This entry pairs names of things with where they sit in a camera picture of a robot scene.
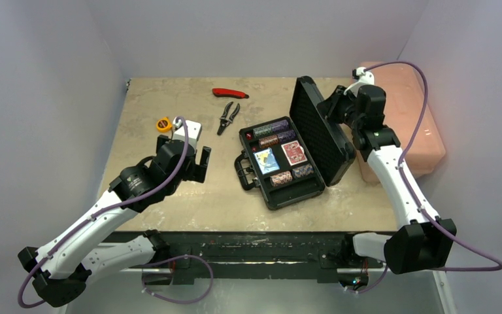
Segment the gray floor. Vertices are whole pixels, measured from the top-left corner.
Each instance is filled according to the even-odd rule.
[[[379,274],[371,274],[372,282]],[[313,280],[219,279],[204,300],[191,305],[170,304],[142,294],[140,278],[139,273],[105,278],[69,304],[67,313],[444,313],[434,276],[428,271],[389,273],[377,288],[360,296],[344,292],[340,285],[320,285]],[[208,279],[199,279],[193,286],[153,290],[190,299],[205,291],[207,284]]]

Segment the yellow tape measure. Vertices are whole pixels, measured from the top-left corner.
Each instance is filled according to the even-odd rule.
[[[170,123],[167,116],[158,120],[156,126],[161,133],[166,133],[172,129],[172,123]]]

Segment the black case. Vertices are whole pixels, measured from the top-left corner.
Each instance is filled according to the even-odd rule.
[[[325,186],[337,184],[355,159],[355,149],[338,124],[328,122],[318,112],[316,106],[323,101],[322,94],[310,77],[299,77],[293,91],[290,117],[267,121],[249,128],[239,130],[239,139],[243,146],[241,154],[236,158],[234,166],[244,190],[255,187],[261,189],[269,209],[280,209],[289,204],[320,195]],[[254,128],[287,120],[290,129],[294,130],[297,140],[304,148],[308,162],[313,166],[314,173],[306,177],[293,179],[281,186],[272,186],[270,176],[284,171],[291,171],[297,164],[290,166],[284,156],[281,144],[271,147],[280,166],[278,171],[263,175],[252,147],[258,147],[259,139],[248,140],[246,133],[252,133]],[[241,162],[246,160],[250,165],[244,167]],[[247,175],[255,177],[251,182]]]

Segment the wooden table surface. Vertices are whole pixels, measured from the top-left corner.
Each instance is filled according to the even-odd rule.
[[[324,97],[348,78],[315,78]],[[244,191],[233,168],[242,146],[237,132],[289,115],[295,78],[133,78],[110,152],[101,193],[123,168],[155,153],[155,123],[181,115],[203,125],[198,148],[212,148],[205,183],[182,182],[119,230],[163,231],[391,231],[392,206],[380,184],[365,183],[357,161],[342,181],[316,198],[268,210],[258,188]],[[249,99],[216,98],[211,88],[231,88]],[[216,135],[228,101],[241,104],[234,123]],[[344,131],[350,136],[347,127]]]

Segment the case lid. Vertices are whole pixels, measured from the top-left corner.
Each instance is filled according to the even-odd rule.
[[[355,160],[355,148],[339,124],[328,122],[316,106],[324,98],[310,77],[299,77],[290,118],[305,142],[325,184],[337,184]]]

